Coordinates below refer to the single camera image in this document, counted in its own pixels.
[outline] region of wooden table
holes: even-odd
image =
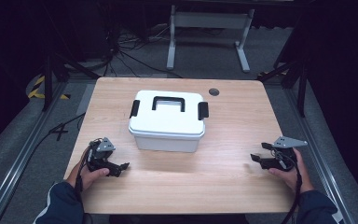
[[[220,91],[209,94],[210,88]],[[138,149],[130,134],[132,101],[140,90],[200,93],[209,103],[205,135],[195,153]],[[210,214],[287,212],[288,187],[251,160],[261,142],[281,135],[262,83],[243,80],[101,77],[89,102],[65,178],[89,142],[108,137],[109,160],[130,162],[82,195],[93,214]]]

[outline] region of gray carpet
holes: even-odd
[[[174,69],[165,70],[169,42],[163,36],[158,42],[145,45],[141,49],[124,51],[130,56],[146,63],[156,71],[136,62],[127,55],[118,54],[106,72],[101,68],[96,73],[108,77],[142,76],[142,77],[181,77],[221,78],[221,79],[255,79],[260,72],[272,70],[282,46],[290,35],[290,29],[252,29],[245,44],[245,52],[251,67],[249,74],[241,71],[238,56],[233,43],[240,34],[236,31],[214,31],[205,33],[199,30],[184,30],[176,37],[176,58]],[[282,133],[297,139],[305,139],[300,125],[296,121],[296,111],[291,109],[285,90],[274,85],[279,81],[275,77],[266,83],[266,91],[279,121]],[[83,113],[88,105],[94,80],[82,74],[73,74],[62,93],[70,94],[69,100],[58,100],[48,114],[47,120],[38,135],[38,139],[60,123],[66,122]],[[0,186],[9,172],[11,165],[19,155],[24,142],[27,141],[38,118],[43,115],[43,100],[33,98],[20,114],[13,119],[0,136]],[[345,166],[334,139],[325,124],[323,114],[308,86],[306,96],[306,122],[316,140],[318,149],[334,175],[351,217],[358,223],[358,186]],[[46,204],[46,196],[53,182],[62,181],[67,162],[71,156],[81,119],[65,125],[65,130],[58,141],[56,133],[47,137],[36,149],[30,159],[19,185],[0,223],[31,223]],[[320,178],[314,160],[307,147],[301,149],[309,166],[310,176],[317,189],[325,192],[324,181]],[[248,214],[250,223],[280,223],[285,214]],[[108,223],[107,215],[93,215],[94,223]]]

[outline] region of yellow tape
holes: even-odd
[[[33,88],[31,89],[31,92],[28,94],[28,98],[45,99],[45,94],[37,93],[37,90],[42,85],[43,81],[45,81],[45,76],[40,75],[40,77],[37,79],[36,83],[34,84]],[[63,94],[60,97],[60,99],[69,100],[71,99],[71,94]]]

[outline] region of black handle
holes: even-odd
[[[199,120],[209,118],[208,102],[199,102]]]
[[[181,104],[181,105],[180,105],[180,111],[181,111],[181,112],[185,112],[185,99],[183,99],[183,98],[170,97],[170,96],[155,96],[155,98],[153,99],[152,110],[156,110],[157,101],[174,101],[174,102],[179,102],[179,103]]]
[[[134,100],[132,103],[132,109],[131,109],[131,113],[130,113],[130,118],[132,116],[136,117],[138,116],[138,110],[139,110],[139,104],[141,103],[141,101],[139,100]]]

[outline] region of dark jacket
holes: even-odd
[[[48,192],[48,206],[39,214],[35,224],[82,223],[83,204],[76,198],[74,188],[66,182],[51,187]],[[318,190],[300,194],[297,224],[343,223],[342,215],[334,203]]]

